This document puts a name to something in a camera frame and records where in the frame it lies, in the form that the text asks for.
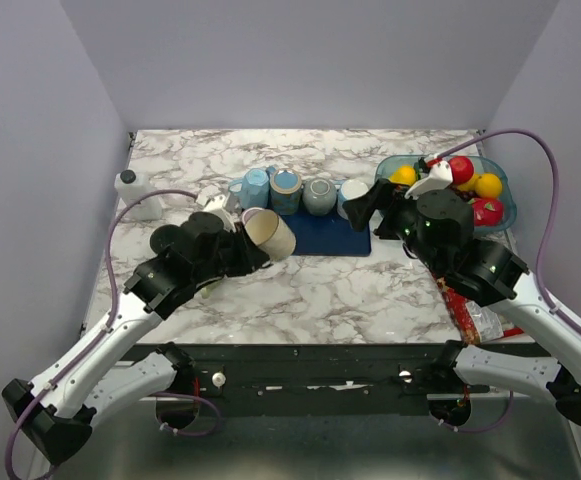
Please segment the gray floor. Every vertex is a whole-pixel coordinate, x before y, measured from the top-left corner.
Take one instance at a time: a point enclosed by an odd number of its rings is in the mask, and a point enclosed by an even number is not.
[[[470,424],[497,418],[504,399],[476,405]],[[515,401],[508,422],[460,435],[426,417],[241,418],[201,439],[159,432],[154,404],[111,419],[56,480],[581,479],[570,429],[549,406]]]

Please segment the blue plastic bowl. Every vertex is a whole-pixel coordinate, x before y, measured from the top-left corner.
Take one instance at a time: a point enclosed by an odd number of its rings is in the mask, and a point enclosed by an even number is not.
[[[390,178],[390,176],[403,165],[414,166],[421,156],[422,155],[393,155],[392,157],[386,158],[377,167],[374,181],[376,182],[379,178]],[[493,227],[474,227],[474,232],[482,235],[510,228],[517,219],[517,205],[512,199],[512,193],[510,192],[510,186],[508,185],[508,177],[501,167],[492,160],[472,155],[466,156],[472,161],[475,173],[494,173],[501,179],[501,183],[503,184],[503,192],[499,196],[499,201],[503,203],[505,211],[503,212],[501,222]]]

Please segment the white bottle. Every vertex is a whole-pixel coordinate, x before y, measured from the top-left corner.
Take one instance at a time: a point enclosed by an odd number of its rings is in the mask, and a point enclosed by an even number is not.
[[[146,193],[151,193],[156,188],[150,183],[143,173],[135,173],[132,170],[124,170],[114,179],[114,188],[119,192],[121,200],[126,205],[131,204]],[[126,214],[135,220],[159,220],[163,213],[163,207],[157,196],[146,198]]]

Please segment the lemon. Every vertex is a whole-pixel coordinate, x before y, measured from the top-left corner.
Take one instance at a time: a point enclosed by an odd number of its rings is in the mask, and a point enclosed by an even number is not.
[[[461,190],[462,192],[472,192],[474,190],[474,184],[477,183],[477,178],[479,178],[479,174],[473,173],[470,180],[461,185],[457,185],[457,190]]]
[[[503,184],[494,173],[484,173],[477,178],[474,191],[481,198],[497,198],[503,192]]]
[[[417,171],[410,165],[403,165],[390,176],[389,180],[392,183],[400,183],[410,187],[417,181]]]

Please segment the gray wall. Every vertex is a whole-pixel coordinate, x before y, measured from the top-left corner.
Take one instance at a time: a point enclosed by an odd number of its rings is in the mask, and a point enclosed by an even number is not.
[[[59,3],[0,0],[0,392],[77,338],[125,131]]]
[[[557,0],[62,4],[134,128],[469,128]]]
[[[559,216],[548,251],[548,286],[581,315],[581,0],[562,0],[489,128],[525,127],[554,149],[561,173]],[[488,154],[510,176],[521,206],[520,252],[534,259],[551,192],[539,147],[519,137],[493,139]]]

